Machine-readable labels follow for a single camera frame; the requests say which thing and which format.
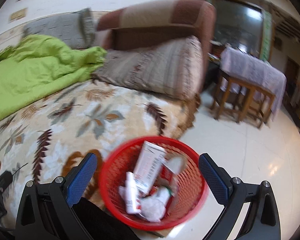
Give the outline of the grey quilted pillow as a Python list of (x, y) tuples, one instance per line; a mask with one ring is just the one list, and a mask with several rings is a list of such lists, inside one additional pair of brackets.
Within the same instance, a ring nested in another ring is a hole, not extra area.
[(85, 8), (47, 16), (23, 27), (24, 37), (35, 34), (56, 37), (71, 49), (87, 49), (95, 40), (95, 22), (90, 8)]

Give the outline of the white spray bottle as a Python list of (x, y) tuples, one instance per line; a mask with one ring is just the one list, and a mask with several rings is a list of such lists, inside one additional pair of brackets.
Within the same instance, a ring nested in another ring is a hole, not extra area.
[(126, 173), (125, 186), (125, 203), (127, 213), (130, 215), (140, 214), (141, 204), (139, 200), (139, 192), (132, 172)]

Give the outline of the green quilt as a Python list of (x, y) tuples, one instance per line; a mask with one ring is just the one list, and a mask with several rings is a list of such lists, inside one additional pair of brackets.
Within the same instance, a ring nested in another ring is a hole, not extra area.
[(0, 51), (0, 120), (48, 95), (84, 82), (106, 57), (102, 47), (71, 49), (47, 35), (29, 35)]

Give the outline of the large dark glass cabinet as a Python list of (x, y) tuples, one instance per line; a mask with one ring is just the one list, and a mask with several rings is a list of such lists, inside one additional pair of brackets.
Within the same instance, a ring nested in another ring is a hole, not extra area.
[(271, 5), (264, 0), (205, 0), (216, 9), (212, 42), (268, 61), (273, 38)]

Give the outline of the white long medicine box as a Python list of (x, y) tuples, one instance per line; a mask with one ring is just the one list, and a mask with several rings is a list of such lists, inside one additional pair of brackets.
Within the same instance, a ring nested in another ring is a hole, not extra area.
[(134, 167), (136, 186), (142, 195), (149, 194), (165, 162), (166, 150), (156, 144), (145, 141)]

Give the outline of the leaf pattern fleece blanket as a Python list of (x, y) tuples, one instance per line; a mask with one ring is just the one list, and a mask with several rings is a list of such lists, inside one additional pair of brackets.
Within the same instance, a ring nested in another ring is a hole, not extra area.
[(143, 136), (178, 139), (194, 122), (200, 106), (109, 85), (77, 83), (40, 99), (0, 121), (0, 175), (13, 180), (3, 193), (7, 214), (0, 223), (14, 227), (25, 184), (49, 183), (66, 176), (84, 156), (102, 164), (121, 143)]

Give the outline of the white tissue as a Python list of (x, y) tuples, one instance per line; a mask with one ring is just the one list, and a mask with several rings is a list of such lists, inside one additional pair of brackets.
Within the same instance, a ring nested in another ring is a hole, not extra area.
[(166, 207), (156, 197), (146, 197), (140, 200), (142, 217), (152, 223), (158, 223), (164, 217)]

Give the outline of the wooden stool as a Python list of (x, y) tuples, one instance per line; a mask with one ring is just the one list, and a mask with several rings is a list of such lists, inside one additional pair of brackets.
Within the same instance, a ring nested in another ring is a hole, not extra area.
[[(225, 104), (229, 99), (233, 85), (238, 85), (238, 91), (231, 101), (232, 107), (226, 108)], [(216, 110), (214, 116), (216, 120), (222, 113), (228, 113), (237, 115), (236, 122), (239, 124), (249, 116), (255, 121), (260, 121), (258, 129), (261, 129), (270, 117), (275, 98), (274, 93), (261, 85), (220, 69), (217, 88), (210, 109)]]

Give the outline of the striped beige pillow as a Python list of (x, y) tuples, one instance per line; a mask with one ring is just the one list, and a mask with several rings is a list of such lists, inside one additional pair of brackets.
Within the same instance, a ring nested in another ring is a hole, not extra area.
[(112, 85), (190, 100), (199, 92), (203, 53), (195, 36), (176, 38), (149, 48), (109, 50), (91, 77)]

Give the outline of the cardboard sheet under basket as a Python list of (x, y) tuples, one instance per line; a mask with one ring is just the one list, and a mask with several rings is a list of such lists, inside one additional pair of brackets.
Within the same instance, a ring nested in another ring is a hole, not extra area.
[(159, 230), (159, 231), (149, 231), (148, 233), (155, 235), (157, 237), (165, 238), (173, 231), (173, 229), (174, 227), (169, 229)]

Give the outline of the red plastic mesh basket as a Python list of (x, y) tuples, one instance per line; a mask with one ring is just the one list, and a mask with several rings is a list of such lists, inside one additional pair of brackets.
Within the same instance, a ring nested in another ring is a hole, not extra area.
[[(125, 184), (126, 173), (136, 165), (142, 145), (148, 141), (163, 147), (166, 158), (185, 157), (186, 167), (178, 175), (178, 195), (167, 216), (159, 223), (150, 223), (136, 215), (126, 213), (119, 186)], [(121, 144), (111, 152), (102, 165), (99, 188), (109, 212), (119, 221), (143, 231), (161, 231), (173, 228), (192, 219), (204, 205), (209, 189), (198, 168), (199, 155), (179, 140), (162, 136), (139, 137)]]

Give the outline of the red white torn box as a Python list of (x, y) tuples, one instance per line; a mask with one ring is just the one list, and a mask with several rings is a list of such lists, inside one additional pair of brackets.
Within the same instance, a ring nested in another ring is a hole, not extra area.
[(163, 186), (172, 187), (177, 184), (178, 176), (185, 170), (187, 158), (183, 155), (174, 156), (167, 160), (159, 174), (158, 183)]

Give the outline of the table with lilac cloth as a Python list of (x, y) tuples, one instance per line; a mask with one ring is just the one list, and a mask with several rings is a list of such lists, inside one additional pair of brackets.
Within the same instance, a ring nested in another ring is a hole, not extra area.
[(286, 87), (286, 76), (268, 62), (250, 56), (234, 48), (225, 48), (221, 53), (221, 69), (254, 82), (275, 94), (271, 106), (275, 119), (280, 111)]

